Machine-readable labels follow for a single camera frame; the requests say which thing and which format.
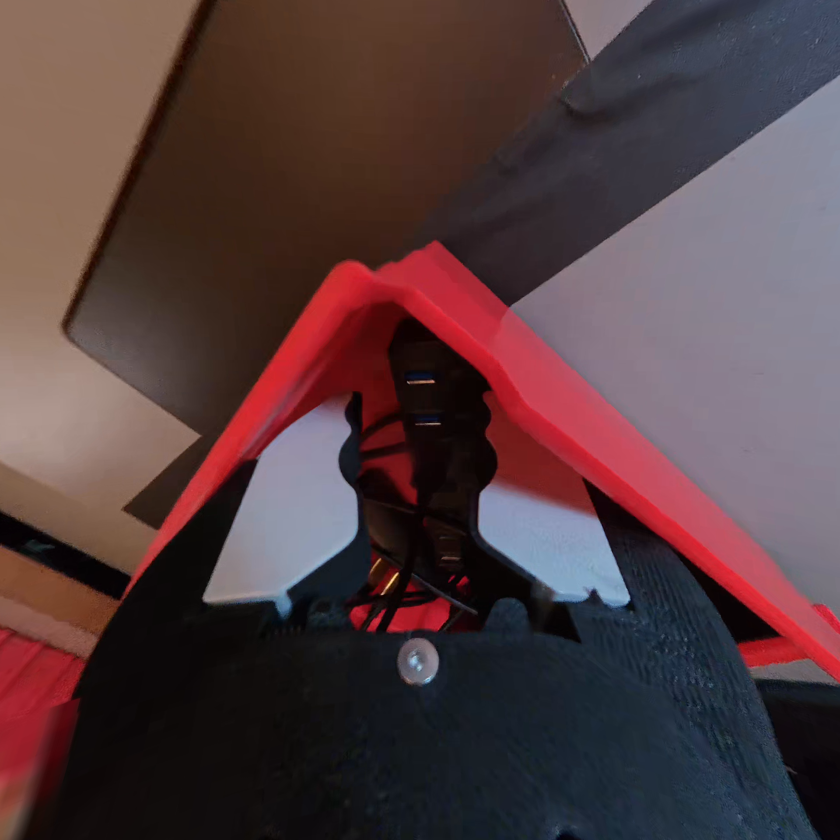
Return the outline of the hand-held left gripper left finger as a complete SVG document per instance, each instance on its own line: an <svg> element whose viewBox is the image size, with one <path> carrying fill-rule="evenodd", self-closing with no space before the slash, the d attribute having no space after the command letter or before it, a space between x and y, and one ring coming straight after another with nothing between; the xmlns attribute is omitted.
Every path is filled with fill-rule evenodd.
<svg viewBox="0 0 840 840"><path fill-rule="evenodd" d="M235 515L203 601L272 602L284 617L299 604L346 602L371 568L358 477L362 396L311 409L266 447Z"/></svg>

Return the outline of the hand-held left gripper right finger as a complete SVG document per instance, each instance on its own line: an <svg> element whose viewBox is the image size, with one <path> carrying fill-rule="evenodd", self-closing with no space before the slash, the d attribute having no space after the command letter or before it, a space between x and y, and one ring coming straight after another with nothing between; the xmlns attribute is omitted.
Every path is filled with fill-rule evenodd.
<svg viewBox="0 0 840 840"><path fill-rule="evenodd" d="M556 602L596 594L606 606L626 607L630 594L582 476L515 424L493 392L484 400L497 468L479 493L480 537Z"/></svg>

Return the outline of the red plastic bin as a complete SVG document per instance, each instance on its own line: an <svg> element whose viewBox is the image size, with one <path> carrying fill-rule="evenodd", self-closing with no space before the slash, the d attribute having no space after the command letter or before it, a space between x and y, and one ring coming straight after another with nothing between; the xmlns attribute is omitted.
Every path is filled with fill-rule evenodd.
<svg viewBox="0 0 840 840"><path fill-rule="evenodd" d="M1 630L1 838L24 838L85 661Z"/></svg>
<svg viewBox="0 0 840 840"><path fill-rule="evenodd" d="M164 520L127 592L246 460L329 396L362 391L397 320L420 321L481 373L510 420L767 624L749 666L809 658L839 677L838 619L818 610L697 485L439 243L378 270L334 267Z"/></svg>

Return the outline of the black multi-port USB hub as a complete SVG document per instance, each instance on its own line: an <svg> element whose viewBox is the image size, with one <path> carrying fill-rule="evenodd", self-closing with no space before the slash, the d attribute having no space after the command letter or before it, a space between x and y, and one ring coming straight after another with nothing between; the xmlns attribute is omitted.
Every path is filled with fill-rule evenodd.
<svg viewBox="0 0 840 840"><path fill-rule="evenodd" d="M423 517L423 559L446 579L467 576L481 556L478 495L497 465L486 436L489 385L413 318L397 325L387 358Z"/></svg>

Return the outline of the wooden side table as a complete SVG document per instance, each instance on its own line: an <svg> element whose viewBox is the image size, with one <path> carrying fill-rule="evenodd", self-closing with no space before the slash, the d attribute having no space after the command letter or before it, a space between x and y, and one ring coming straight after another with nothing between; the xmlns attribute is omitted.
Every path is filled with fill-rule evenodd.
<svg viewBox="0 0 840 840"><path fill-rule="evenodd" d="M87 660L119 600L1 548L1 627Z"/></svg>

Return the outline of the dark flat panel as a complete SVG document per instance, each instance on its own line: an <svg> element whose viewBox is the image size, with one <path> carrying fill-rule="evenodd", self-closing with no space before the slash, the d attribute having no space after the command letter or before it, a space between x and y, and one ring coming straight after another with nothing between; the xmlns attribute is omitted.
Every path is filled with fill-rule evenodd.
<svg viewBox="0 0 840 840"><path fill-rule="evenodd" d="M66 316L223 427L331 268L399 256L581 64L561 2L204 2Z"/></svg>

